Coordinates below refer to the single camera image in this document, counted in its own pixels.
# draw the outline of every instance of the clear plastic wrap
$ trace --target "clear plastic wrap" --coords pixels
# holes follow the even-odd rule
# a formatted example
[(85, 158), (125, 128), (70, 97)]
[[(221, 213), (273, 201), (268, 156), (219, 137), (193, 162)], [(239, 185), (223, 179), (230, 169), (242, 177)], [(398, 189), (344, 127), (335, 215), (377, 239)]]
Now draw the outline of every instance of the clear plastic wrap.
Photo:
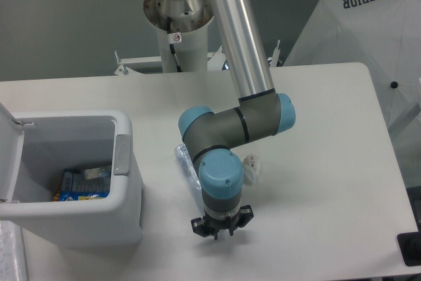
[(203, 209), (202, 187), (200, 185), (199, 178), (196, 175), (195, 167), (193, 166), (189, 153), (187, 152), (186, 146), (184, 144), (177, 146), (174, 150), (174, 154), (183, 170), (197, 207), (199, 208), (201, 214), (205, 215), (205, 211)]
[(28, 281), (20, 226), (0, 220), (0, 280)]
[[(199, 177), (197, 177), (195, 167), (191, 162), (190, 155), (184, 144), (177, 146), (174, 154), (183, 170), (184, 176), (189, 184), (191, 194), (193, 195), (196, 204), (202, 215), (205, 214), (203, 210), (202, 187), (200, 185)], [(244, 169), (244, 184), (247, 186), (256, 186), (258, 175), (261, 172), (262, 163), (260, 158), (255, 154), (249, 154), (243, 160)]]

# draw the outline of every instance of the warning sticker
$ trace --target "warning sticker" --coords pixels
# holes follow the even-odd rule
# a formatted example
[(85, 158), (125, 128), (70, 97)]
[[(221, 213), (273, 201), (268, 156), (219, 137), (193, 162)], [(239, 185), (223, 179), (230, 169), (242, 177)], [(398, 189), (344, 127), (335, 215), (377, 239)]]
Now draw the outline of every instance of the warning sticker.
[(169, 44), (181, 43), (181, 41), (182, 41), (182, 34), (179, 32), (171, 33), (168, 35)]

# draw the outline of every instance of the silver metal tube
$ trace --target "silver metal tube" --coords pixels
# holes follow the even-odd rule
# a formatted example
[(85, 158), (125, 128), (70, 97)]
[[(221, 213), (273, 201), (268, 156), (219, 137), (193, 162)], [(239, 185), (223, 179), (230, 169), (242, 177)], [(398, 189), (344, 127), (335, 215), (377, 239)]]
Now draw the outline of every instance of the silver metal tube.
[(274, 87), (250, 0), (210, 0), (239, 98)]

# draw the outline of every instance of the white plastic bin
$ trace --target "white plastic bin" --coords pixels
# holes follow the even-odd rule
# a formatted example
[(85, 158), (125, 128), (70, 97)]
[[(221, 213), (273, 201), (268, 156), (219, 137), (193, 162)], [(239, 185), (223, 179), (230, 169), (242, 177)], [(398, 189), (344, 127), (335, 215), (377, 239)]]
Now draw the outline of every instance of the white plastic bin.
[[(120, 111), (12, 115), (0, 104), (0, 220), (63, 247), (138, 242), (143, 181), (132, 140)], [(109, 164), (106, 198), (53, 202), (64, 169)]]

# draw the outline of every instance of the gray joint housing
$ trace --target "gray joint housing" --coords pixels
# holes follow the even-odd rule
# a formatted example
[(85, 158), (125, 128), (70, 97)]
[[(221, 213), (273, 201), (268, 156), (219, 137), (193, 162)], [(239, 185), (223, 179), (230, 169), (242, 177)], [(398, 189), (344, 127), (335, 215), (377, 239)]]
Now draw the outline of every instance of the gray joint housing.
[(239, 107), (201, 115), (186, 130), (183, 142), (196, 173), (206, 153), (216, 148), (231, 149), (278, 130), (281, 105), (275, 91), (239, 102)]

